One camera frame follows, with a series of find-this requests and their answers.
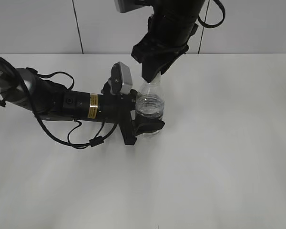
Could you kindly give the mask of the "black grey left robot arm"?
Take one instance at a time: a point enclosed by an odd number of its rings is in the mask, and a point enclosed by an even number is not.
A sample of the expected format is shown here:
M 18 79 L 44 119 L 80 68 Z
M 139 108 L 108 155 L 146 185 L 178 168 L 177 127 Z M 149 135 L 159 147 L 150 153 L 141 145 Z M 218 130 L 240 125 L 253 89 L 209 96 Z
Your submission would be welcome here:
M 120 129 L 124 143 L 133 146 L 138 135 L 164 127 L 159 117 L 141 113 L 132 117 L 139 101 L 130 69 L 122 62 L 113 65 L 101 93 L 92 94 L 55 83 L 51 75 L 39 74 L 33 68 L 15 68 L 0 57 L 0 106 L 6 103 L 31 111 L 46 134 L 50 132 L 45 121 L 111 123 Z

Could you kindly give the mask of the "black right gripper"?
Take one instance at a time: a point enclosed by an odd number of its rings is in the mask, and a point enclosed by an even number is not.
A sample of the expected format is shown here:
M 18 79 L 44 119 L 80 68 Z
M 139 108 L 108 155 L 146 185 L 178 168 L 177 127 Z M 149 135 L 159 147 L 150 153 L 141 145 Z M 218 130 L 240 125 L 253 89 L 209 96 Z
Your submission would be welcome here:
M 137 0 L 142 6 L 151 6 L 153 14 L 148 19 L 148 30 L 133 47 L 132 57 L 142 63 L 142 78 L 150 83 L 160 73 L 164 75 L 181 56 L 184 48 L 198 28 L 197 0 Z M 166 57 L 155 56 L 170 53 Z

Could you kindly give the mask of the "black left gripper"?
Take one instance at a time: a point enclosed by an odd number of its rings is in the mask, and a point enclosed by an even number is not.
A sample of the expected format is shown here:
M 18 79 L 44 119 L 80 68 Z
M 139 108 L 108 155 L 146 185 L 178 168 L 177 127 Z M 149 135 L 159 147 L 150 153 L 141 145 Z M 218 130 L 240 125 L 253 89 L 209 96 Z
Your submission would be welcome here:
M 155 134 L 163 129 L 165 122 L 161 118 L 150 118 L 142 114 L 136 114 L 132 119 L 132 111 L 135 109 L 138 91 L 132 89 L 129 94 L 112 95 L 110 90 L 103 88 L 99 95 L 99 110 L 97 119 L 106 123 L 112 123 L 111 130 L 103 136 L 107 139 L 116 129 L 120 128 L 124 144 L 133 146 L 136 136 L 142 134 Z

